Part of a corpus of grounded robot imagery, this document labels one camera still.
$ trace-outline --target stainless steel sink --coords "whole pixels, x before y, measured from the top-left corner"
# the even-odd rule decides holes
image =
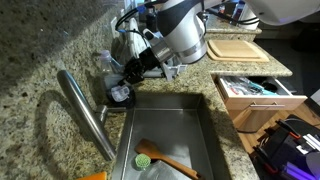
[[[231,179],[213,125],[200,94],[138,93],[137,104],[127,112],[112,172],[115,180],[189,179],[162,161],[146,170],[135,167],[135,146],[142,139],[205,177]]]

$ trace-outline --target wooden cutting board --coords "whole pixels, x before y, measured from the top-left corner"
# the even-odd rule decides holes
[[[268,62],[269,58],[254,44],[242,40],[209,40],[209,57],[217,61]]]

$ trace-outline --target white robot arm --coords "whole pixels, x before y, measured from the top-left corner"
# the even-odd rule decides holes
[[[168,0],[157,13],[157,26],[162,39],[157,44],[132,58],[125,66],[125,81],[142,81],[143,73],[176,56],[181,63],[200,60],[207,52],[205,27],[197,14],[219,5],[224,0]],[[264,23],[283,25],[299,20],[320,10],[320,0],[245,0],[255,15]],[[153,35],[146,34],[151,40]]]

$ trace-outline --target green scrub brush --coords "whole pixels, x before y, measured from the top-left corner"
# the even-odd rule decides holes
[[[150,165],[151,159],[145,154],[138,154],[135,161],[139,170],[145,170]]]

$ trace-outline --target open drawer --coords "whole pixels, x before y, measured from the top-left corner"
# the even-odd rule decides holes
[[[292,95],[277,79],[268,77],[267,82],[277,87],[278,95],[237,95],[226,84],[224,77],[213,75],[213,80],[228,110],[294,110],[307,97]]]

